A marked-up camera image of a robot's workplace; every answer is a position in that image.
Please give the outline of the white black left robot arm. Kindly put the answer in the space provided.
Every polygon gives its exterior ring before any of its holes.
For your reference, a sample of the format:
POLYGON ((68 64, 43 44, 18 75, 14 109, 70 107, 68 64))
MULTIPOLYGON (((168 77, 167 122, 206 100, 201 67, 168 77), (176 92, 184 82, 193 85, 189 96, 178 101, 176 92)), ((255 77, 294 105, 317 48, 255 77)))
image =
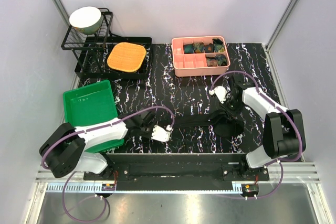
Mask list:
POLYGON ((114 174, 113 162, 98 147, 128 136, 166 141, 165 135, 158 135, 163 129, 154 123, 154 118, 155 113, 145 109, 94 125, 63 123, 40 147, 41 165, 55 178, 87 172, 107 180, 114 174))

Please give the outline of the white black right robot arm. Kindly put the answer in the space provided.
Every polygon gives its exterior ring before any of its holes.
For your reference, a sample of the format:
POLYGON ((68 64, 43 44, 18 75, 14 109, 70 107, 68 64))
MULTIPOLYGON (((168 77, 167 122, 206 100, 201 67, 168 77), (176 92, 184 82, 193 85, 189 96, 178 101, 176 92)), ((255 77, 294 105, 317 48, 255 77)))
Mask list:
POLYGON ((214 93, 230 116, 238 115, 247 106, 264 122, 261 145, 245 154, 239 162, 238 173, 250 180, 273 162, 294 162, 306 149, 302 113, 288 109, 272 100, 254 83, 243 83, 229 77, 229 90, 216 87, 214 93))

